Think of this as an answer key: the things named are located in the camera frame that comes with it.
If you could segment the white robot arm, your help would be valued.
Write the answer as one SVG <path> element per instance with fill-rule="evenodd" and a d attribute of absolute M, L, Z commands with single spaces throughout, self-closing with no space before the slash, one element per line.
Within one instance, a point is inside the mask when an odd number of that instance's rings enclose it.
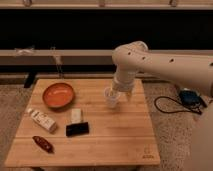
<path fill-rule="evenodd" d="M 138 72 L 145 72 L 213 98 L 213 55 L 152 53 L 142 41 L 120 45 L 112 52 L 116 72 L 112 90 L 131 92 Z M 213 171 L 213 102 L 192 133 L 183 171 Z"/>

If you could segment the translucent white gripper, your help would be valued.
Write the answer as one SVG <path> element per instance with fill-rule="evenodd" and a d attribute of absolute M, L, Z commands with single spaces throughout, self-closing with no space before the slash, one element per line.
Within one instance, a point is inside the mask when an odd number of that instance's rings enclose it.
<path fill-rule="evenodd" d="M 127 101 L 131 101 L 132 92 L 126 92 Z M 115 108 L 118 104 L 120 93 L 118 91 L 112 90 L 110 87 L 106 87 L 104 90 L 104 97 L 106 104 L 109 108 Z"/>

